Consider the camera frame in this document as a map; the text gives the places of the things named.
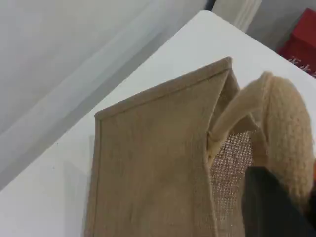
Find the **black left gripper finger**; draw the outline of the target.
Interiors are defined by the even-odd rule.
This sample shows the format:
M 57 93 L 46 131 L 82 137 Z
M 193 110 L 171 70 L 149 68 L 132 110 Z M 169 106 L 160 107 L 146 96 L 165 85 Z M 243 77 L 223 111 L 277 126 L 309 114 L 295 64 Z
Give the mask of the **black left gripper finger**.
M 290 200 L 277 178 L 263 167 L 245 172 L 242 217 L 247 237 L 314 237 L 316 222 L 309 222 Z
M 310 199 L 309 199 L 309 211 L 307 214 L 309 222 L 316 221 L 316 181 L 313 183 L 313 188 L 311 190 Z

